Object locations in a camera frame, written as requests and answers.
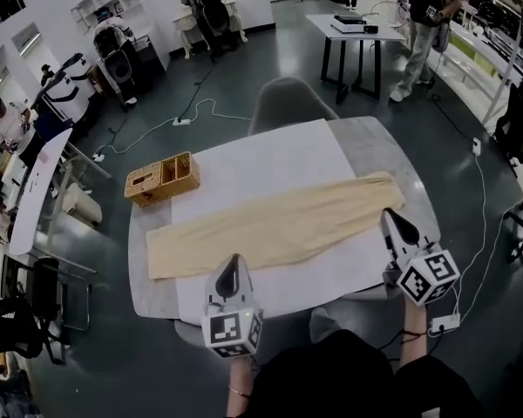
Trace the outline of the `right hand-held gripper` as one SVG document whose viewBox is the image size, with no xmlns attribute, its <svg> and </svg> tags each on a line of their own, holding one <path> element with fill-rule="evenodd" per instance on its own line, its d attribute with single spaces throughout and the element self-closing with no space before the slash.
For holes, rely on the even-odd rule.
<svg viewBox="0 0 523 418">
<path fill-rule="evenodd" d="M 420 307 L 441 299 L 459 280 L 451 253 L 406 217 L 386 208 L 380 226 L 391 257 L 383 273 L 388 296 L 403 293 Z"/>
</svg>

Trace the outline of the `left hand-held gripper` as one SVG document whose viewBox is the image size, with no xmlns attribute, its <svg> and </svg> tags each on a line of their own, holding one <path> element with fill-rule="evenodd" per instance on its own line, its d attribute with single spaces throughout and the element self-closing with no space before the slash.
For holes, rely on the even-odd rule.
<svg viewBox="0 0 523 418">
<path fill-rule="evenodd" d="M 255 355 L 262 334 L 262 311 L 240 254 L 222 261 L 207 279 L 200 322 L 206 347 L 222 359 Z"/>
</svg>

